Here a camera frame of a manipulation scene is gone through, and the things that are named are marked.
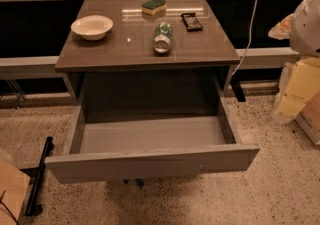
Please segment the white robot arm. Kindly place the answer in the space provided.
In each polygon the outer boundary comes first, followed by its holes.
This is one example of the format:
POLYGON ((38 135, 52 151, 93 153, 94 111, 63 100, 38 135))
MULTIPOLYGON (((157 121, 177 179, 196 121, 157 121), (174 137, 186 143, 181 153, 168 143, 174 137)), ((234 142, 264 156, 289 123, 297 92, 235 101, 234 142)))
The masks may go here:
POLYGON ((301 55, 286 63, 279 81, 272 118, 281 124, 294 120, 320 89, 320 0, 303 0, 268 36, 288 39, 290 48, 301 55))

